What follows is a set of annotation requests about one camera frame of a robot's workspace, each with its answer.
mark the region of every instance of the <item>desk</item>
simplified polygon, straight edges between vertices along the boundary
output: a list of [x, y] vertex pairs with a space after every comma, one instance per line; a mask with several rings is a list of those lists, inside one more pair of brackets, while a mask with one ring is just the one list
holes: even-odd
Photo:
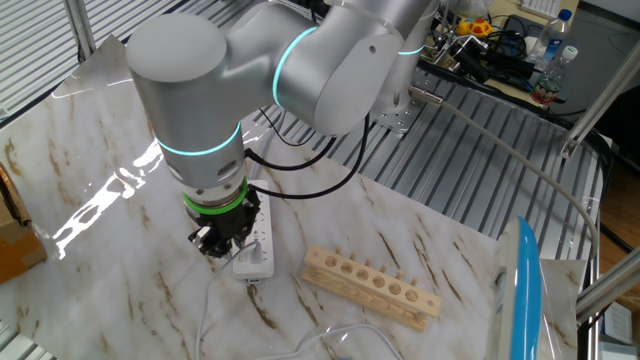
[[[13, 144], [0, 161], [9, 164], [34, 224], [51, 235], [43, 239], [50, 258], [0, 287], [0, 316], [61, 359], [193, 359], [203, 286], [223, 260], [205, 258], [184, 239], [194, 226], [123, 55], [115, 38], [105, 41], [52, 96], [0, 132]], [[256, 127], [251, 117], [243, 121], [254, 149], [261, 141]], [[311, 156], [278, 141], [269, 150], [286, 164]], [[260, 176], [273, 189], [309, 193], [347, 171], [323, 159], [295, 176]], [[251, 286], [229, 274], [216, 280], [203, 359], [288, 353], [303, 336], [362, 322], [379, 327], [406, 359], [484, 357], [495, 240], [361, 175], [326, 197], [273, 199], [271, 214], [275, 275]], [[310, 244], [341, 244], [376, 266], [419, 276], [420, 287], [442, 298], [440, 316], [419, 333], [303, 282], [299, 266]], [[568, 309], [584, 261], [542, 266], [554, 273], [545, 276], [554, 282], [547, 282], [550, 296], [559, 297], [545, 302], [545, 319], [554, 321], [541, 327], [540, 338], [562, 341], [554, 352], [542, 341], [541, 359], [575, 358], [575, 314]], [[390, 358], [371, 332], [321, 344], [306, 358]]]
[[[560, 9], [568, 9], [575, 15], [579, 2], [580, 0], [560, 0]], [[495, 0], [493, 5], [491, 5], [491, 7], [489, 8], [489, 14], [492, 17], [500, 15], [518, 15], [542, 25], [546, 24], [548, 21], [541, 16], [521, 10], [520, 1], [517, 0]], [[572, 16], [571, 19], [569, 19], [569, 24], [573, 23], [573, 18], [574, 17]], [[493, 21], [493, 24], [503, 27], [506, 21], [506, 17], [499, 17], [495, 21]], [[493, 79], [487, 80], [485, 84], [493, 86], [509, 96], [513, 96], [517, 99], [525, 100], [533, 105], [540, 106], [540, 104], [531, 100], [528, 92], [524, 92]]]

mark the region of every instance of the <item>brown cardboard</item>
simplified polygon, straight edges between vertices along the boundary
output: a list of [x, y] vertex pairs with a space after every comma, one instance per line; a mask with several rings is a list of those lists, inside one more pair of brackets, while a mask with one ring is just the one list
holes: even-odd
[[18, 189], [0, 164], [0, 283], [47, 258]]

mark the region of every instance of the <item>marble surface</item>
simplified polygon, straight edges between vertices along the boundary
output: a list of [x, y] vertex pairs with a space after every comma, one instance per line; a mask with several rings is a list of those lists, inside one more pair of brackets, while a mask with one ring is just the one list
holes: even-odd
[[[87, 75], [83, 65], [0, 131], [0, 161], [49, 253], [46, 263], [0, 285], [0, 318], [60, 359], [195, 359], [204, 286], [225, 260], [202, 256], [186, 240], [195, 226], [133, 83], [121, 76], [122, 45], [111, 39], [102, 49], [107, 58], [116, 54], [106, 61], [110, 74], [87, 65]], [[247, 146], [264, 140], [250, 120], [243, 134]], [[311, 156], [278, 141], [268, 153], [282, 164]], [[346, 173], [322, 160], [258, 177], [272, 189], [307, 193]], [[213, 283], [203, 359], [289, 353], [305, 337], [363, 322], [379, 327], [405, 359], [483, 359], [495, 240], [361, 176], [323, 198], [272, 199], [271, 214], [275, 275], [252, 286], [231, 274]], [[442, 298], [439, 317], [418, 333], [304, 283], [311, 244], [342, 245], [360, 261], [389, 264], [393, 275], [402, 268], [407, 281], [420, 277], [421, 288]], [[329, 336], [300, 357], [339, 358], [392, 354], [377, 335], [358, 330]]]

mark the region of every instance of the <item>power strip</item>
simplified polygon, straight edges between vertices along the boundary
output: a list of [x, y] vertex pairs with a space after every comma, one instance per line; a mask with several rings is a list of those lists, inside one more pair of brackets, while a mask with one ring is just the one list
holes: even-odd
[[[249, 183], [267, 189], [265, 180], [251, 180]], [[273, 237], [271, 234], [271, 209], [269, 208], [269, 196], [258, 193], [260, 199], [260, 213], [253, 223], [251, 235], [247, 236], [245, 244], [259, 241], [260, 253], [256, 250], [247, 250], [237, 259], [233, 260], [233, 277], [239, 280], [247, 280], [249, 284], [258, 284], [262, 279], [273, 276]], [[240, 249], [233, 244], [231, 253], [235, 255]]]

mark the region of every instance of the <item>water bottle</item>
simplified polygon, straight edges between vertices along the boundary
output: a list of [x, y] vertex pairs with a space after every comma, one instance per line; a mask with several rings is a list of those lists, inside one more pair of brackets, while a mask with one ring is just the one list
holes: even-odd
[[549, 20], [542, 29], [538, 41], [533, 45], [527, 61], [534, 64], [536, 69], [544, 70], [553, 59], [565, 36], [569, 32], [571, 11], [562, 9], [557, 19]]
[[538, 78], [536, 85], [531, 90], [531, 99], [545, 107], [553, 102], [562, 89], [567, 76], [569, 63], [578, 55], [578, 49], [567, 46], [562, 51], [562, 56], [551, 62]]

